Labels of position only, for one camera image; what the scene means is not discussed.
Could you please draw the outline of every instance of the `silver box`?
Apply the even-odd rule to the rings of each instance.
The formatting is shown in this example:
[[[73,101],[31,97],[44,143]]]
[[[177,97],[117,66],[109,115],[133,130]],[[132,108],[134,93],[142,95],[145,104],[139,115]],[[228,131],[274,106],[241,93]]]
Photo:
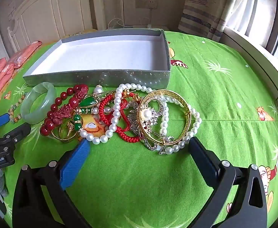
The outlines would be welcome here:
[[[114,29],[62,39],[24,74],[29,86],[118,86],[135,83],[166,88],[170,57],[163,30]]]

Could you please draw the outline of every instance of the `light green bangle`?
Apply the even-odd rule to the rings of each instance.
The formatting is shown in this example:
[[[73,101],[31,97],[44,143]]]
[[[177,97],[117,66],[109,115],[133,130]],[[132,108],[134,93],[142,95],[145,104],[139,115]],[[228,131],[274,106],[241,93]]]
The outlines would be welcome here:
[[[30,113],[30,108],[33,102],[43,93],[47,95],[43,101],[43,103],[35,109],[32,113]],[[54,86],[50,82],[42,82],[36,85],[30,93],[25,97],[22,105],[21,105],[21,117],[25,122],[29,124],[37,124],[40,121],[44,120],[47,116],[47,112],[50,110],[50,106],[54,103],[54,99],[56,98],[56,90]]]

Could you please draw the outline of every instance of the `patterned curtain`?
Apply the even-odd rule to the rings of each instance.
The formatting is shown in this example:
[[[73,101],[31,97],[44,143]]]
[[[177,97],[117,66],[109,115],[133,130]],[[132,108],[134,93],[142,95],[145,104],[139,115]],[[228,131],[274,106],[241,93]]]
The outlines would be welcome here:
[[[220,40],[236,0],[186,0],[178,29],[188,33]]]

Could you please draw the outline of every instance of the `silver bolt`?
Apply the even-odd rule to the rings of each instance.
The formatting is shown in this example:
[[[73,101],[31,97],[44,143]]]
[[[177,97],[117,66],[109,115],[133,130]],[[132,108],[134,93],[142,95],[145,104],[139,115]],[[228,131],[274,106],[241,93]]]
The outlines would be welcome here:
[[[230,166],[230,162],[227,160],[222,161],[222,165],[225,167],[229,167]]]
[[[258,167],[257,167],[256,164],[251,164],[251,168],[254,169],[254,170],[257,170],[257,169],[258,169]]]
[[[22,170],[27,170],[28,169],[28,165],[27,164],[24,164],[23,166],[22,166]]]
[[[49,166],[50,166],[50,167],[55,167],[55,166],[56,166],[56,161],[51,161],[51,162],[49,163]]]

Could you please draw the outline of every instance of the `white headboard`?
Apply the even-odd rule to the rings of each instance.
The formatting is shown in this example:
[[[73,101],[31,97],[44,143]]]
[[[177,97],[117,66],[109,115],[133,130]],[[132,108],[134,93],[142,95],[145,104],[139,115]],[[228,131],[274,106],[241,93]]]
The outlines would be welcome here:
[[[98,30],[105,30],[103,0],[93,0]],[[14,52],[34,41],[49,43],[92,29],[89,0],[25,0],[16,10],[8,36]]]

